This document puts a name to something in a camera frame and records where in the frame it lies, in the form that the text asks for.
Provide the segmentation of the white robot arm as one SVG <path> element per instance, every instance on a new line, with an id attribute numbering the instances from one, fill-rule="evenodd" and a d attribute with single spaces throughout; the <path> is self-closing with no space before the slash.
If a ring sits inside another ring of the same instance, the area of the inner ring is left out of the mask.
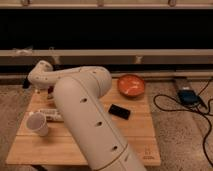
<path id="1" fill-rule="evenodd" d="M 53 100 L 92 171 L 147 171 L 141 159 L 104 110 L 100 98 L 111 89 L 101 66 L 55 71 L 39 61 L 28 75 L 36 88 L 53 89 Z"/>

